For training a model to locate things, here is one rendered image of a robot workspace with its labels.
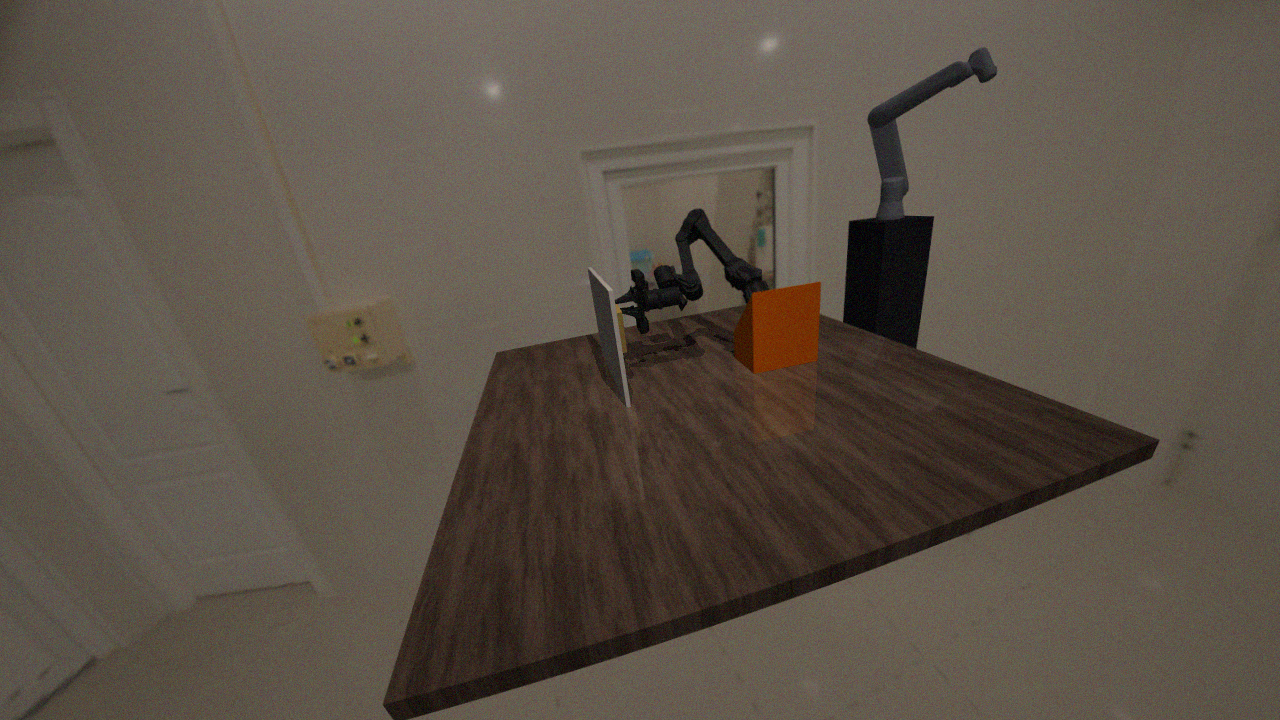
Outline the gold picture frame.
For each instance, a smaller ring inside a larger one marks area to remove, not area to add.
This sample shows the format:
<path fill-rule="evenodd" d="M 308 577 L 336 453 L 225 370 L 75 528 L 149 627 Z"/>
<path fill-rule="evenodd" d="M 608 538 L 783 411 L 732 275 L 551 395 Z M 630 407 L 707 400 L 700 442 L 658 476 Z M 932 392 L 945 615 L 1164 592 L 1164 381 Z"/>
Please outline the gold picture frame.
<path fill-rule="evenodd" d="M 623 322 L 623 314 L 622 314 L 622 311 L 621 311 L 621 309 L 620 309 L 618 304 L 614 304 L 614 305 L 616 305 L 616 313 L 617 313 L 617 318 L 618 318 L 618 325 L 620 325 L 620 338 L 621 338 L 621 345 L 622 345 L 622 351 L 623 351 L 623 354 L 626 354 L 626 352 L 627 352 L 627 346 L 626 346 L 626 338 L 625 338 L 625 322 Z"/>

